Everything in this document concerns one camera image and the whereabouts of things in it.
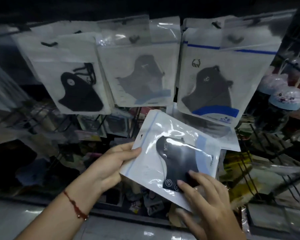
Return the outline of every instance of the circular logo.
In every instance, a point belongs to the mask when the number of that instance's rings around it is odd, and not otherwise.
[[[170,179],[166,180],[166,186],[170,187],[172,185],[172,181]]]
[[[68,80],[67,80],[67,83],[68,83],[69,85],[73,86],[73,85],[75,84],[75,81],[72,80],[72,79],[68,79]]]

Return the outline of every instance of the red bracelet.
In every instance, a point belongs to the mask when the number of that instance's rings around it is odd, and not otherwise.
[[[85,221],[88,219],[88,215],[84,214],[79,207],[76,205],[76,202],[72,199],[70,199],[68,193],[64,190],[63,193],[68,197],[69,201],[71,202],[71,204],[73,205],[74,211],[77,214],[78,218],[82,218]]]

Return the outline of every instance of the printed logo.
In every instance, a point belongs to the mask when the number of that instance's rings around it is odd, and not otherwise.
[[[193,67],[199,68],[199,67],[200,67],[200,64],[201,64],[200,59],[194,59],[194,60],[192,61],[192,66],[193,66]]]
[[[231,119],[228,117],[221,118],[219,121],[227,123],[227,124],[231,124]]]
[[[172,185],[171,179],[166,180],[166,186],[170,187]]]

